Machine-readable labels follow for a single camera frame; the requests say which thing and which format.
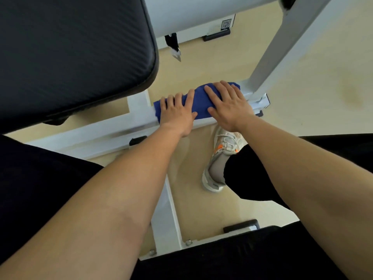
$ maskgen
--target shoe sole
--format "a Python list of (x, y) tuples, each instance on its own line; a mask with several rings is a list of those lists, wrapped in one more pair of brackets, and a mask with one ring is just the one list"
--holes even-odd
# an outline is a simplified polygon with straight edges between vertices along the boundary
[(218, 189), (210, 187), (210, 185), (208, 184), (207, 178), (205, 176), (205, 171), (203, 171), (203, 174), (202, 174), (202, 185), (205, 190), (208, 190), (209, 192), (213, 192), (213, 193), (219, 193), (224, 188), (223, 186), (222, 187), (218, 186), (219, 187)]

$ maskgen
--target hand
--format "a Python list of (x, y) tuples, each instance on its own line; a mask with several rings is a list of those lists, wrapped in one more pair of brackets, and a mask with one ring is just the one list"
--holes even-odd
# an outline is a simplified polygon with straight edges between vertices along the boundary
[(215, 104), (216, 109), (209, 107), (207, 110), (217, 123), (228, 132), (240, 132), (246, 118), (254, 116), (253, 108), (247, 103), (241, 90), (234, 84), (229, 85), (226, 81), (214, 83), (220, 92), (222, 100), (205, 85), (205, 92)]
[(197, 117), (197, 112), (192, 113), (194, 98), (194, 89), (190, 89), (186, 97), (185, 106), (181, 103), (182, 93), (175, 95), (175, 103), (172, 95), (167, 98), (167, 107), (165, 98), (160, 100), (161, 106), (161, 127), (167, 127), (175, 130), (181, 137), (189, 135), (193, 127), (193, 121)]

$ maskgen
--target bolt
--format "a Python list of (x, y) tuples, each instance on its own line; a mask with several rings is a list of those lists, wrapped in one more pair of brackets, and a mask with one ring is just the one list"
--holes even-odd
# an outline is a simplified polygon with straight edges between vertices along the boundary
[(151, 249), (150, 252), (149, 252), (149, 255), (150, 255), (150, 256), (154, 256), (154, 255), (156, 255), (156, 254), (157, 254), (157, 252), (156, 252), (156, 250), (154, 250), (154, 249)]

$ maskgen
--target finger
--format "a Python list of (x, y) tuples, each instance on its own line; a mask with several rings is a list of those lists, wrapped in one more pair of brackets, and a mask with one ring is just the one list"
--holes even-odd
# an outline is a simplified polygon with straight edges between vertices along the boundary
[(193, 98), (194, 98), (194, 89), (189, 89), (188, 95), (186, 96), (186, 100), (185, 100), (185, 107), (188, 108), (189, 110), (192, 110)]
[(181, 92), (175, 95), (175, 107), (182, 107), (183, 106), (183, 104), (181, 103), (181, 97), (182, 96), (183, 96), (183, 94)]
[(239, 99), (246, 100), (245, 96), (242, 94), (241, 90), (237, 86), (231, 84), (231, 87), (234, 89)]
[(160, 100), (160, 106), (161, 106), (161, 111), (167, 110), (165, 98), (163, 96), (162, 96), (162, 98)]
[(231, 96), (229, 95), (228, 90), (224, 85), (222, 85), (220, 82), (214, 82), (214, 85), (216, 89), (220, 92), (223, 102), (226, 102), (227, 100), (231, 99)]
[(214, 107), (209, 107), (207, 111), (210, 113), (210, 115), (217, 121), (219, 121), (219, 114), (217, 113), (217, 110)]
[(213, 92), (211, 87), (209, 87), (208, 85), (205, 85), (204, 89), (205, 89), (205, 92), (207, 93), (208, 97), (211, 99), (212, 103), (214, 103), (215, 106), (217, 106), (221, 103), (221, 100), (220, 100), (219, 96), (217, 96), (215, 94), (215, 92)]
[(174, 107), (174, 103), (173, 103), (173, 95), (168, 95), (167, 97), (167, 109), (170, 108), (170, 107)]
[(238, 97), (237, 94), (236, 94), (236, 92), (235, 92), (235, 90), (233, 89), (233, 87), (231, 87), (229, 85), (229, 83), (227, 83), (224, 80), (221, 80), (220, 83), (222, 85), (224, 85), (224, 87), (228, 90), (228, 93), (229, 93), (229, 96), (231, 97), (231, 99), (236, 99)]

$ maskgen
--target metal leg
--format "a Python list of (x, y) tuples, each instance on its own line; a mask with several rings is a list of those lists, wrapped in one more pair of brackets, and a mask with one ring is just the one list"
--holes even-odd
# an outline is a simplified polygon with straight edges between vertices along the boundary
[(250, 78), (239, 82), (250, 102), (260, 100), (354, 0), (296, 0)]

